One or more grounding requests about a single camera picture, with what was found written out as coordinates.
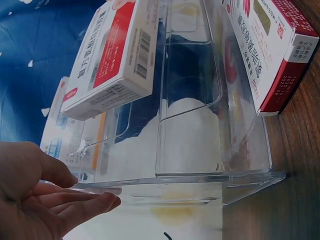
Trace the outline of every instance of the blue fabric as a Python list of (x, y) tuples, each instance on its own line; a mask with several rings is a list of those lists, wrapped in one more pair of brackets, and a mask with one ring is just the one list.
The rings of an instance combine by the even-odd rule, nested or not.
[(70, 75), (90, 20), (104, 2), (1, 1), (0, 141), (40, 144), (46, 123), (41, 109), (51, 106), (60, 79)]

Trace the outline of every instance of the medicine box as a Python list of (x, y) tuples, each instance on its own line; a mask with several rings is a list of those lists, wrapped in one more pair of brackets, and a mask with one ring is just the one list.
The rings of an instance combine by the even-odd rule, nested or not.
[(62, 114), (84, 121), (152, 93), (157, 0), (111, 0), (94, 14), (75, 59)]

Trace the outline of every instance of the wooden table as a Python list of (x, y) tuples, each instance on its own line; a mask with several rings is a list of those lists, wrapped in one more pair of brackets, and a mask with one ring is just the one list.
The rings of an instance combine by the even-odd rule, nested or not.
[[(320, 1), (293, 0), (320, 34)], [(320, 48), (281, 115), (266, 120), (287, 179), (223, 209), (223, 240), (320, 240)]]

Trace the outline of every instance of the finger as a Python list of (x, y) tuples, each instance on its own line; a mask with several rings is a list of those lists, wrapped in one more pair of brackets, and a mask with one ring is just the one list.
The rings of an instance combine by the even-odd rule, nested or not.
[(116, 198), (114, 194), (106, 192), (92, 200), (69, 206), (58, 216), (64, 222), (66, 231), (69, 232), (93, 217), (107, 212), (113, 206)]
[(77, 190), (72, 190), (69, 188), (62, 188), (57, 185), (53, 185), (50, 183), (42, 183), (39, 182), (33, 189), (32, 194), (34, 196), (40, 196), (40, 195), (47, 195), (47, 194), (54, 194), (54, 193), (81, 193)]
[[(74, 205), (74, 204), (79, 204), (81, 202), (79, 201), (74, 201), (74, 202), (68, 202), (68, 203), (65, 203), (65, 204), (62, 204), (62, 205), (59, 205), (59, 206), (54, 206), (52, 208), (50, 208), (50, 210), (52, 212), (54, 212), (55, 214), (60, 214), (62, 211), (66, 210), (67, 208), (69, 208), (71, 205)], [(121, 204), (121, 200), (119, 197), (116, 197), (115, 198), (115, 201), (113, 202), (112, 206), (107, 210), (105, 211), (104, 213), (108, 213), (108, 212), (111, 212), (112, 210), (114, 210), (115, 208), (119, 207)]]
[(119, 207), (121, 205), (121, 199), (120, 197), (116, 197), (115, 198), (115, 201), (113, 202), (112, 206), (107, 210), (105, 211), (104, 213), (109, 213), (111, 212), (112, 210), (116, 209), (117, 207)]
[(39, 218), (43, 222), (43, 224), (50, 231), (52, 239), (60, 240), (64, 235), (67, 234), (64, 222), (61, 220), (61, 218), (45, 206), (42, 206), (36, 202), (30, 202), (22, 204), (22, 208), (27, 215), (33, 216), (34, 219)]
[(71, 192), (56, 192), (47, 195), (37, 196), (36, 199), (45, 207), (53, 208), (62, 204), (78, 201), (87, 201), (98, 197), (99, 194), (91, 193), (71, 193)]

